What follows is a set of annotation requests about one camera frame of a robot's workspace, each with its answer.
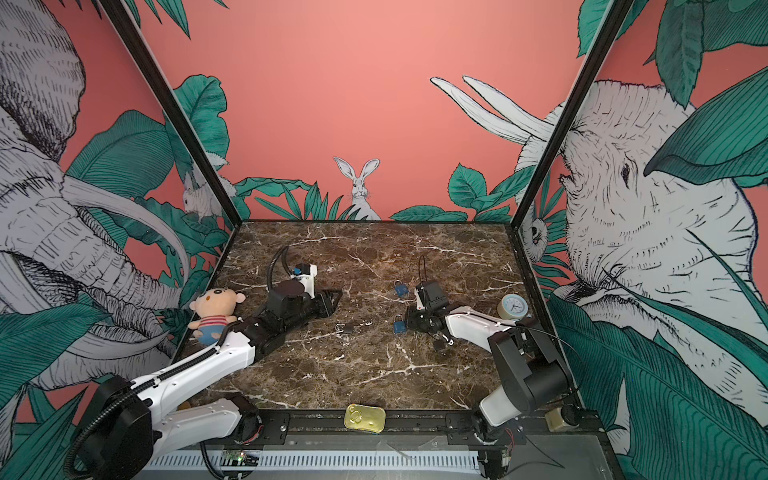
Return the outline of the black padlock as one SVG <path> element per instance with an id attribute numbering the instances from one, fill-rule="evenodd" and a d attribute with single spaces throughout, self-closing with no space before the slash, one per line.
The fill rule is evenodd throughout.
<path id="1" fill-rule="evenodd" d="M 453 344 L 454 344 L 454 341 L 452 338 L 442 336 L 442 335 L 433 336 L 433 347 L 435 351 L 442 351 L 452 346 Z"/>

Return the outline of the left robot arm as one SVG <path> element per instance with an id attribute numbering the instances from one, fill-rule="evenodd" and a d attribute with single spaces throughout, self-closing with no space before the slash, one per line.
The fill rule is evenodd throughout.
<path id="1" fill-rule="evenodd" d="M 262 432 L 258 408 L 242 395 L 179 411 L 185 400 L 281 347 L 286 336 L 337 310 L 340 289 L 308 291 L 312 276 L 281 282 L 245 319 L 226 326 L 212 345 L 134 380 L 116 376 L 98 389 L 78 424 L 63 472 L 69 479 L 131 479 L 152 460 L 234 432 Z"/>

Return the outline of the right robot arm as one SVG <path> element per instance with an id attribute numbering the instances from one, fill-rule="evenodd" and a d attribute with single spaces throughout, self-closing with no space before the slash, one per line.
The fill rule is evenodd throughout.
<path id="1" fill-rule="evenodd" d="M 435 281 L 417 284 L 415 298 L 406 310 L 407 329 L 429 334 L 439 346 L 471 343 L 493 358 L 500 385 L 475 409 L 478 434 L 505 427 L 574 389 L 557 337 L 535 319 L 503 319 L 451 303 Z"/>

